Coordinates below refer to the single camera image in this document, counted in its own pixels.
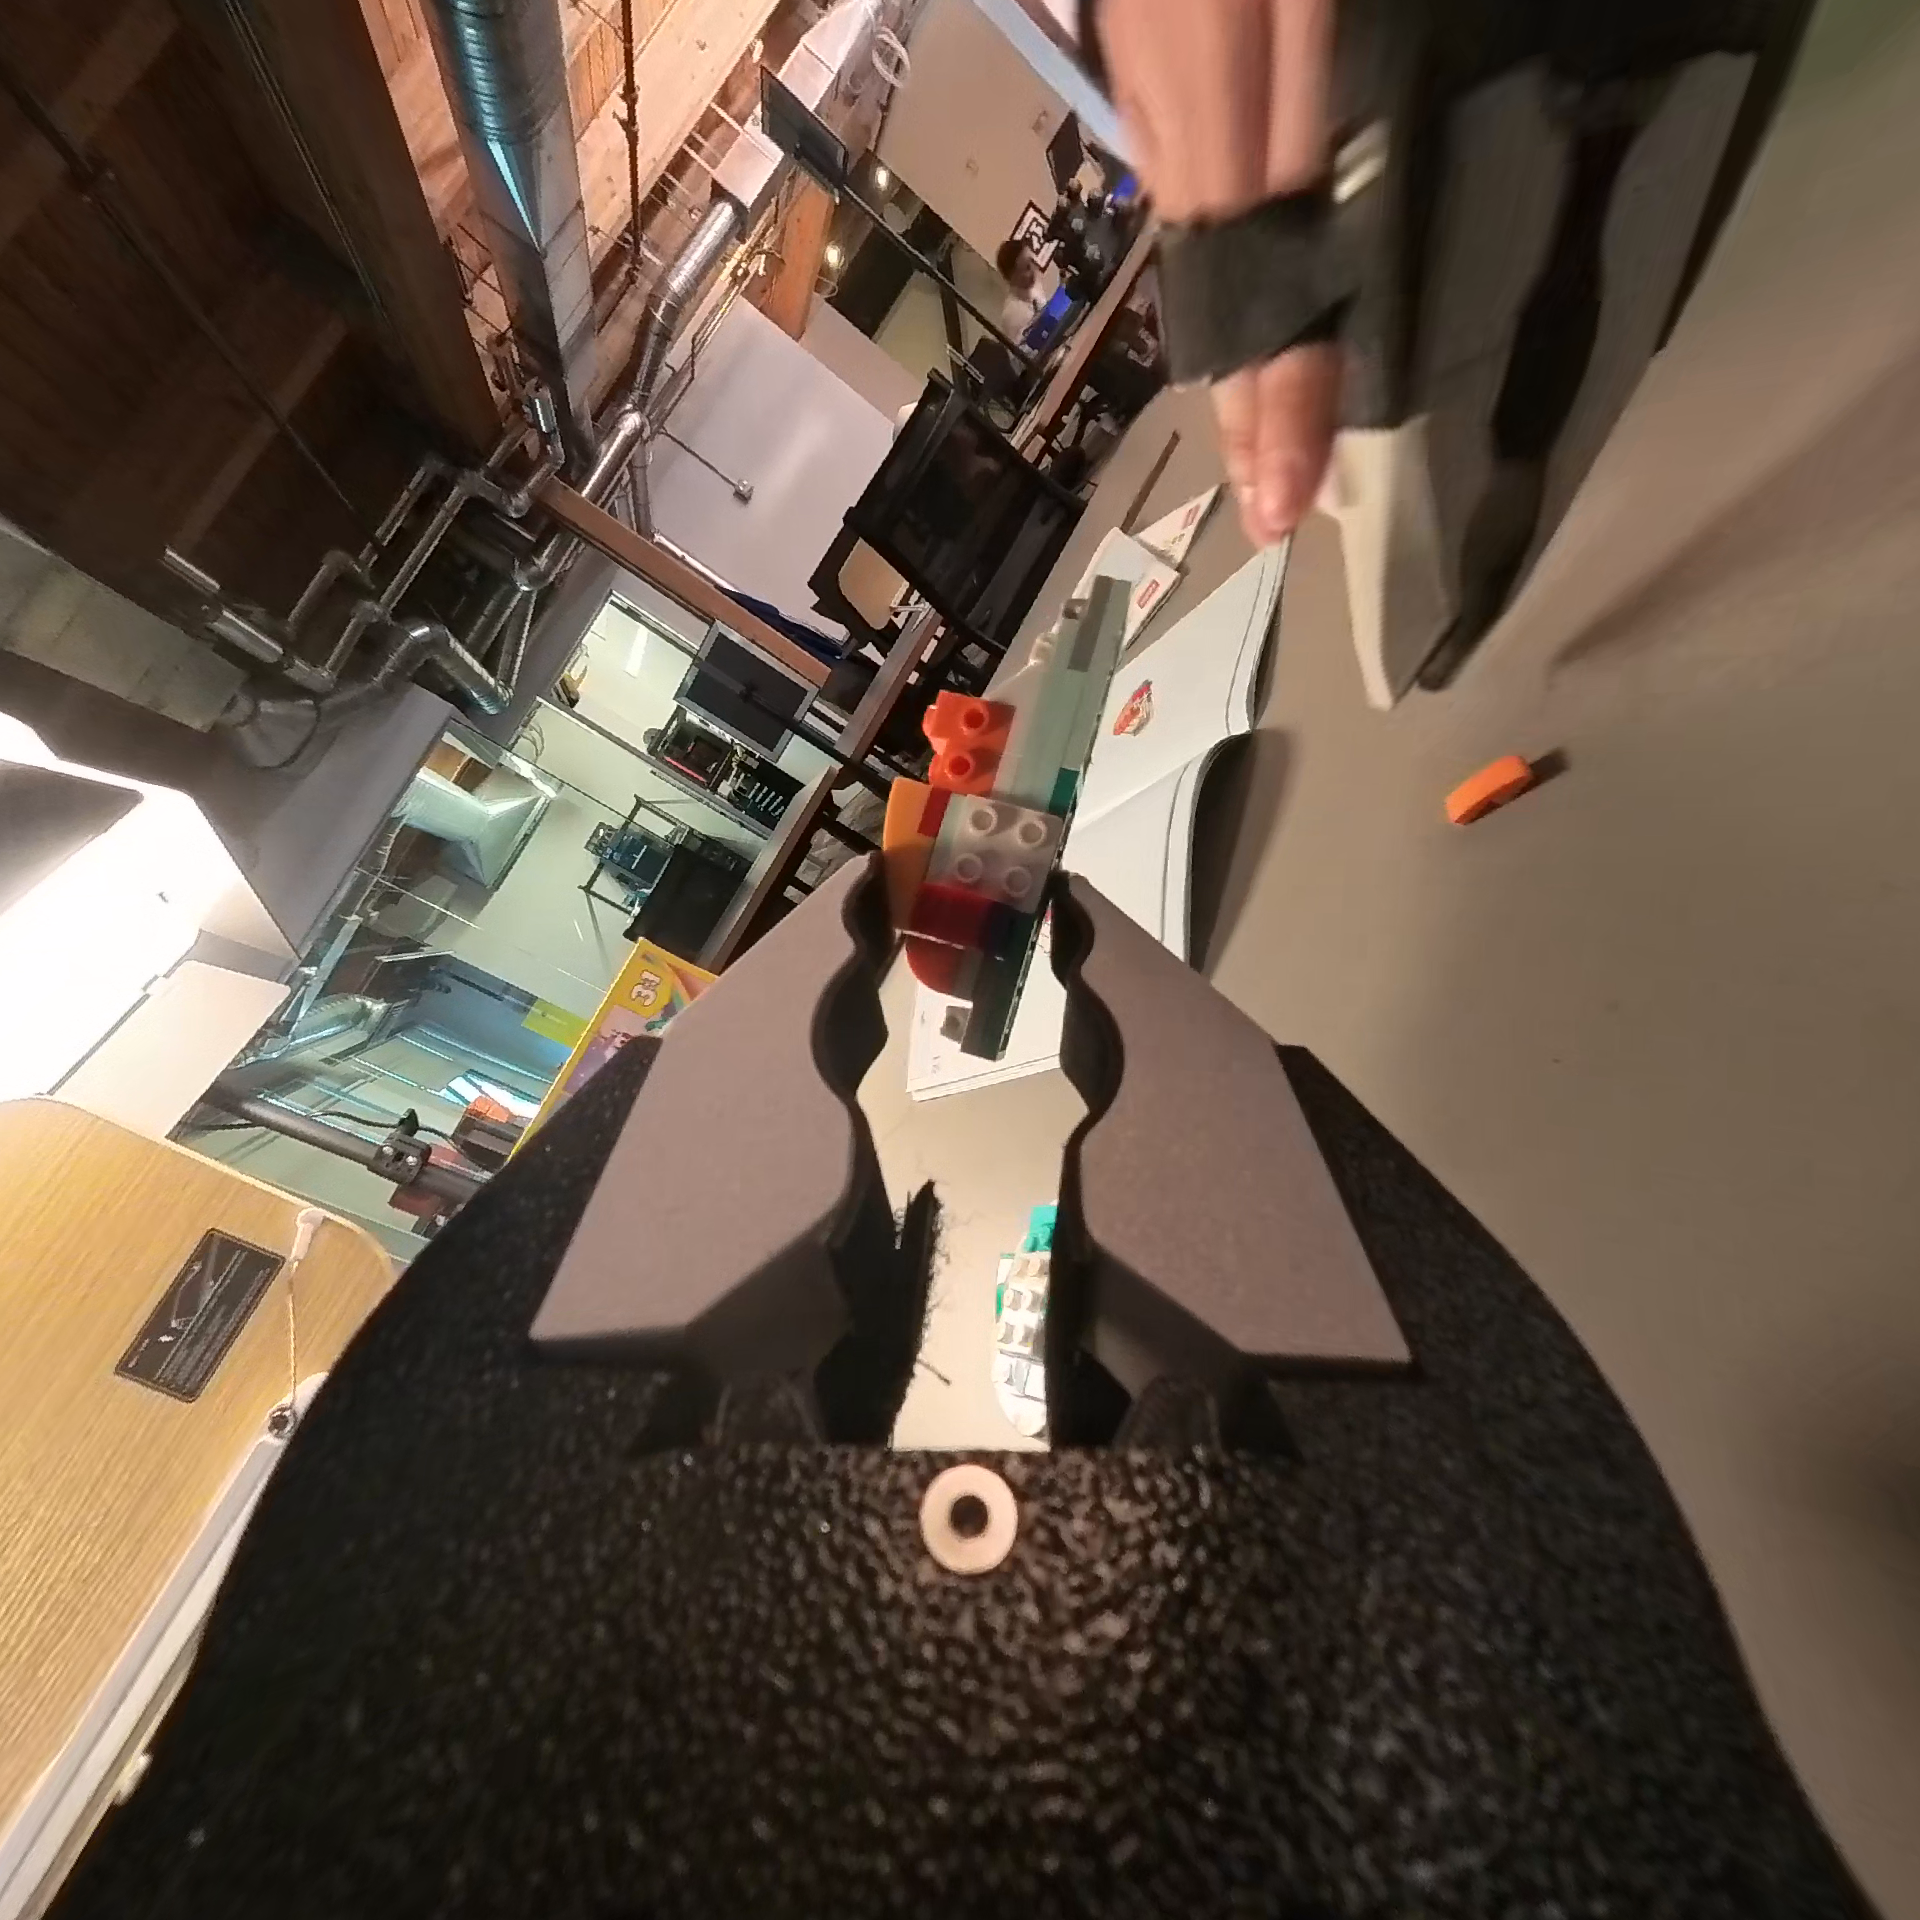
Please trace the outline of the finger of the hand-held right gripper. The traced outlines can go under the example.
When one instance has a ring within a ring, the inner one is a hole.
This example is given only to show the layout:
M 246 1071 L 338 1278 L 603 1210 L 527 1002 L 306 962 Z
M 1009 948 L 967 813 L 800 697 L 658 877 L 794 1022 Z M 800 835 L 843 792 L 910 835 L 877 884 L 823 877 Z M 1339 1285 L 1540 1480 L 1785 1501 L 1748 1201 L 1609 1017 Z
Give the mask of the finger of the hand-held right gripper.
M 1697 227 L 1697 79 L 1506 75 L 1337 168 L 1347 416 L 1327 478 L 1365 697 L 1445 686 L 1646 377 Z

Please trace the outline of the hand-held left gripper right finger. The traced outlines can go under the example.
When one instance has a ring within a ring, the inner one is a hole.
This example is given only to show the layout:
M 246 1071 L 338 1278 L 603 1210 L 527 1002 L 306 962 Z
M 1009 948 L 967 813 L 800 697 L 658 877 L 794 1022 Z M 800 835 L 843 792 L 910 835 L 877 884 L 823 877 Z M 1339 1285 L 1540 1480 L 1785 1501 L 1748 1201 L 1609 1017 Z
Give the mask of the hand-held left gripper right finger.
M 1412 1342 L 1281 1049 L 1084 874 L 1052 909 L 1063 1155 L 1052 1361 L 1106 1379 L 1402 1370 Z

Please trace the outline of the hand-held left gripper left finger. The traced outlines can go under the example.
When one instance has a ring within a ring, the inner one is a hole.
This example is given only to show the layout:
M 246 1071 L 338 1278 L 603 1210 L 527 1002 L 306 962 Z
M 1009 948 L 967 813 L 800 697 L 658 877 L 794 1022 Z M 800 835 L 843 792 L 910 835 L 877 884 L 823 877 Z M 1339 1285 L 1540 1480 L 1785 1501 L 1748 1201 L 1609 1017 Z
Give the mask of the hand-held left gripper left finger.
M 859 1087 L 885 1049 L 881 858 L 848 858 L 658 1043 L 537 1310 L 546 1358 L 813 1370 L 887 1241 Z

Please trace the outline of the multicoloured lego model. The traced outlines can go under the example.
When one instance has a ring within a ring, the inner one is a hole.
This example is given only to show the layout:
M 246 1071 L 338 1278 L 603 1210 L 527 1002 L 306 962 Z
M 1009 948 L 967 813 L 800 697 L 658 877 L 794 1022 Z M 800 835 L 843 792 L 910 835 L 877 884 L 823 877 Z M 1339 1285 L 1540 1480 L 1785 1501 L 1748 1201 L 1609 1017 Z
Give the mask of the multicoloured lego model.
M 919 987 L 949 1002 L 948 1042 L 976 1061 L 1004 1056 L 1016 1028 L 1131 594 L 1095 575 L 998 696 L 940 692 L 922 719 L 929 773 L 887 792 L 887 920 Z

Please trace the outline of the colourful lego box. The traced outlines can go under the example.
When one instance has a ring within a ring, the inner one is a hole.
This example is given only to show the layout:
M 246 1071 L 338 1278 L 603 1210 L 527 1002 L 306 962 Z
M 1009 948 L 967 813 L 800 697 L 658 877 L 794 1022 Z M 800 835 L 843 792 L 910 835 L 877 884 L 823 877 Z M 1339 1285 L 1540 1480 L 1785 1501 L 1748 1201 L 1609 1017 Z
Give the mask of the colourful lego box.
M 670 948 L 633 939 L 633 951 L 613 974 L 596 1014 L 584 1022 L 537 1117 L 527 1124 L 520 1146 L 527 1146 L 571 1092 L 611 1063 L 619 1052 L 641 1038 L 660 1038 L 711 981 L 714 974 Z

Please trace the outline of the person's right hand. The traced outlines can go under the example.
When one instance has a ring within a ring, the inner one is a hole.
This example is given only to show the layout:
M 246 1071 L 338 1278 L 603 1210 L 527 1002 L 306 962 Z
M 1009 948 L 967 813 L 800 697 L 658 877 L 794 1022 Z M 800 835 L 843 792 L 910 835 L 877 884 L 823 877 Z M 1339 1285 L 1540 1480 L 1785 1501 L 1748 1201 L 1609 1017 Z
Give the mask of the person's right hand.
M 1391 168 L 1391 4 L 1082 4 L 1155 217 L 1166 367 L 1211 399 L 1242 527 L 1316 507 Z

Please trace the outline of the small instruction leaflet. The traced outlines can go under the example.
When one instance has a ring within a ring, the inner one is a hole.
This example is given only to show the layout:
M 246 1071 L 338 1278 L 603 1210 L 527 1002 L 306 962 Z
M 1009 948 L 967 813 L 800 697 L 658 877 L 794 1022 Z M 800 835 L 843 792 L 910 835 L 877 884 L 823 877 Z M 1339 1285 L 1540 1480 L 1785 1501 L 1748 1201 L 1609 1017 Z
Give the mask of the small instruction leaflet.
M 1174 570 L 1183 570 L 1188 560 L 1188 551 L 1195 544 L 1195 539 L 1201 535 L 1201 527 L 1207 526 L 1207 514 L 1217 502 L 1222 486 L 1207 486 L 1206 494 L 1188 497 L 1186 502 L 1180 502 L 1180 508 L 1169 508 L 1166 514 L 1158 514 L 1155 523 L 1131 532 L 1155 560 L 1169 563 Z

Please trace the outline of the open instruction booklet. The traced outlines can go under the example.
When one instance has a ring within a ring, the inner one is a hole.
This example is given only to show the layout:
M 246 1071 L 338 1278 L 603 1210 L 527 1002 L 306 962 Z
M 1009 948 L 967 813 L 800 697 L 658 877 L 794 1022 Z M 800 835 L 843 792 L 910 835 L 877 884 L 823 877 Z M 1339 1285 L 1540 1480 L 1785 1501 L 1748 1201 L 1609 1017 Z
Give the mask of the open instruction booklet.
M 1260 663 L 1281 609 L 1288 544 L 1243 560 L 1186 617 L 1117 666 L 1090 763 L 1063 846 L 1063 869 L 1188 960 L 1195 809 L 1222 747 L 1251 733 Z M 1063 1056 L 1064 990 L 1052 931 L 1016 1002 L 996 1061 L 944 1036 L 949 998 L 919 990 L 905 1053 L 910 1099 L 940 1099 L 1052 1071 Z

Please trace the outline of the black chair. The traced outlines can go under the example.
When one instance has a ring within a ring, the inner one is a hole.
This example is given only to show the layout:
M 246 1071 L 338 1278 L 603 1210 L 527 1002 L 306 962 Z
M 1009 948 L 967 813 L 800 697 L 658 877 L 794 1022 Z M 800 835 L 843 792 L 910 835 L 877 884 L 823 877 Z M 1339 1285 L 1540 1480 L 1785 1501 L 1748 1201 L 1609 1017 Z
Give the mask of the black chair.
M 813 608 L 872 640 L 907 588 L 948 633 L 1004 653 L 1084 514 L 948 376 L 923 390 L 807 578 Z

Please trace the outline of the dark computer monitor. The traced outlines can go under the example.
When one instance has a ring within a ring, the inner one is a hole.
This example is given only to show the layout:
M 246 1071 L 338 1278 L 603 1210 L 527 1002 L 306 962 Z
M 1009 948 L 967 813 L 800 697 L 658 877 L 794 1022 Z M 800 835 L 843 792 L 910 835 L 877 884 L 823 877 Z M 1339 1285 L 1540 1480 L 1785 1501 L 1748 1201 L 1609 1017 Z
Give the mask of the dark computer monitor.
M 735 745 L 779 761 L 809 719 L 816 692 L 786 663 L 714 620 L 685 666 L 676 705 Z

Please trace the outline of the light wooden panel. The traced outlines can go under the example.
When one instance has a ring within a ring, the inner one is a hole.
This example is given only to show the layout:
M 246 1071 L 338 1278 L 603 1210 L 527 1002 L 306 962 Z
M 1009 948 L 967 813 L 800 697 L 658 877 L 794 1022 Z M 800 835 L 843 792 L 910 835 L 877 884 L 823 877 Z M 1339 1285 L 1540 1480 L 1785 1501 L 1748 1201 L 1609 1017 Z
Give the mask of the light wooden panel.
M 4 1826 L 391 1255 L 226 1161 L 4 1104 Z

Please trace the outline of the wall-mounted screen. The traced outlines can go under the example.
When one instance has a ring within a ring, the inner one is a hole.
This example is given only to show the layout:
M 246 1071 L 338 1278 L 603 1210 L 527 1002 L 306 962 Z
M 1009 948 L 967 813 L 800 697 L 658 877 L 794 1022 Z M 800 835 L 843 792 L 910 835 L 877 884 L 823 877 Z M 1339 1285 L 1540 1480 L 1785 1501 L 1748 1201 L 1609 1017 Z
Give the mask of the wall-mounted screen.
M 762 130 L 830 194 L 848 186 L 848 145 L 773 69 L 762 69 Z

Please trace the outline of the narrow silver spiral duct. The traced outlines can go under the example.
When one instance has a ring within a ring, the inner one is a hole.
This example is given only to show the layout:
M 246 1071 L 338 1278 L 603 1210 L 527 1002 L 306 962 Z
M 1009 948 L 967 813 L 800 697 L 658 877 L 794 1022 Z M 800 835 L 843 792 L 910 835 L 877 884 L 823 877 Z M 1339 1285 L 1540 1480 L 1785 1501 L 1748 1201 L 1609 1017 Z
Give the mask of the narrow silver spiral duct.
M 584 223 L 563 4 L 427 4 L 467 178 L 512 251 L 546 258 Z

